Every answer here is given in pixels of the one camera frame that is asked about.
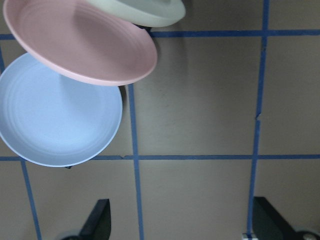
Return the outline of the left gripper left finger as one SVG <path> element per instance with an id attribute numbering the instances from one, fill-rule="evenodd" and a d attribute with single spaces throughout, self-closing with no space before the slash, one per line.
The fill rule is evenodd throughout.
<path id="1" fill-rule="evenodd" d="M 112 220 L 109 199 L 99 199 L 85 221 L 79 236 L 82 240 L 108 240 Z"/>

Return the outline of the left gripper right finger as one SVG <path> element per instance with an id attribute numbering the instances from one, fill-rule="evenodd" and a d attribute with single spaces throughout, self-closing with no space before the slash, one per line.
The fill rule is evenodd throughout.
<path id="1" fill-rule="evenodd" d="M 265 197 L 253 198 L 252 230 L 259 240 L 296 240 L 296 231 Z"/>

